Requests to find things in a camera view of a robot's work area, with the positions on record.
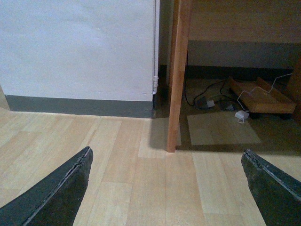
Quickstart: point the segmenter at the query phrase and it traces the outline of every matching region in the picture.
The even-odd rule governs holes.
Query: caster wheel
[[[292,114],[280,114],[279,116],[282,120],[288,120],[292,118]]]
[[[252,112],[250,112],[250,118],[251,119],[259,119],[260,118],[260,113],[252,113]]]

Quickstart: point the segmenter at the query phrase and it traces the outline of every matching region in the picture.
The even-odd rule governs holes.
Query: wooden tray
[[[243,90],[250,92],[255,87],[259,86],[266,91],[272,88],[262,78],[257,78],[256,82],[236,82],[229,77],[230,87],[233,92],[239,96]],[[240,102],[244,103],[252,113],[288,113],[294,112],[296,104],[279,92],[273,89],[270,93],[262,89],[255,89],[251,95],[243,93],[240,97]]]

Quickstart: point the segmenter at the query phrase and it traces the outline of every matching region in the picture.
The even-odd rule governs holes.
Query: black cable
[[[188,51],[186,52],[186,62],[187,62],[187,66],[188,66]],[[189,103],[188,99],[187,99],[187,94],[186,94],[186,82],[187,82],[187,76],[184,75],[184,96],[186,99],[186,102],[188,103],[189,106],[193,107],[194,106],[194,101],[192,104]]]
[[[188,65],[189,65],[188,51],[186,52],[186,63],[187,63],[186,66],[188,66]],[[222,93],[222,89],[223,89],[223,87],[225,86],[227,80],[228,80],[228,79],[225,79],[225,80],[222,80],[222,81],[218,81],[218,82],[212,83],[211,85],[207,86],[207,88],[205,89],[204,92],[202,92],[201,94],[199,94],[199,95],[197,95],[196,97],[194,97],[193,103],[191,104],[191,103],[189,103],[189,101],[188,101],[188,99],[187,99],[187,93],[186,93],[187,76],[184,75],[184,87],[183,87],[184,90],[183,90],[183,92],[184,92],[184,96],[185,96],[185,100],[186,100],[187,104],[188,104],[189,106],[191,106],[191,107],[195,106],[196,99],[197,99],[199,96],[205,94],[205,93],[207,92],[207,90],[208,90],[210,87],[212,87],[212,86],[214,86],[214,85],[216,85],[216,84],[222,83],[222,82],[223,82],[223,84],[222,84],[222,87],[221,87],[221,89],[220,89],[220,94],[221,94],[223,97],[228,98],[229,100],[232,100],[232,101],[235,101],[235,102],[236,102],[235,99],[232,99],[231,97],[228,97],[228,96],[226,96],[226,95],[224,95],[224,94]]]
[[[221,87],[221,89],[220,89],[220,94],[221,94],[223,97],[228,98],[229,100],[237,101],[237,100],[235,100],[235,99],[233,99],[233,98],[231,98],[231,97],[228,97],[228,96],[226,96],[226,95],[224,95],[224,94],[222,93],[222,89],[224,88],[224,86],[225,86],[226,82],[228,81],[228,79],[226,79],[225,82],[222,84],[222,87]]]
[[[212,83],[211,85],[207,86],[207,88],[205,89],[204,92],[202,92],[201,94],[197,95],[197,96],[193,99],[193,103],[196,101],[196,99],[197,99],[199,96],[201,96],[201,95],[203,95],[204,93],[206,93],[207,90],[208,90],[210,87],[212,87],[212,86],[214,86],[214,85],[216,85],[216,84],[222,83],[222,82],[225,82],[225,80],[218,81],[218,82]]]

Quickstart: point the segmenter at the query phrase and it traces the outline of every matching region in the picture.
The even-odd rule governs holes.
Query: white cable
[[[242,120],[241,120],[241,119],[238,119],[237,122],[240,123],[240,124],[244,124],[244,123],[245,123],[245,117],[243,116],[243,119],[242,119]]]
[[[288,75],[292,75],[292,73],[289,73],[289,74],[285,74],[285,75],[281,75],[281,76],[276,77],[275,80],[274,80],[274,82],[273,82],[273,85],[272,85],[272,87],[271,87],[271,89],[270,89],[269,91],[266,91],[265,89],[263,89],[263,88],[261,88],[261,87],[259,87],[259,86],[255,87],[255,88],[252,89],[250,92],[248,92],[248,91],[246,91],[246,90],[243,90],[243,91],[241,92],[241,94],[239,95],[239,97],[237,98],[237,102],[240,104],[240,106],[242,107],[242,109],[243,109],[244,111],[249,112],[249,111],[247,111],[247,110],[242,106],[242,104],[241,104],[240,101],[239,101],[241,95],[242,95],[244,92],[247,93],[247,94],[249,94],[249,95],[251,95],[251,93],[252,93],[255,89],[259,88],[259,89],[262,89],[263,91],[265,91],[265,92],[267,92],[267,93],[270,93],[270,92],[273,90],[273,88],[274,88],[274,85],[275,85],[276,80],[277,80],[278,78],[282,78],[282,77],[285,77],[285,76],[288,76]]]

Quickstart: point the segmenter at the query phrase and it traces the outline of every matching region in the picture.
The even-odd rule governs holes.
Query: power adapter
[[[249,117],[249,113],[241,110],[235,113],[235,117],[241,121],[245,121]]]

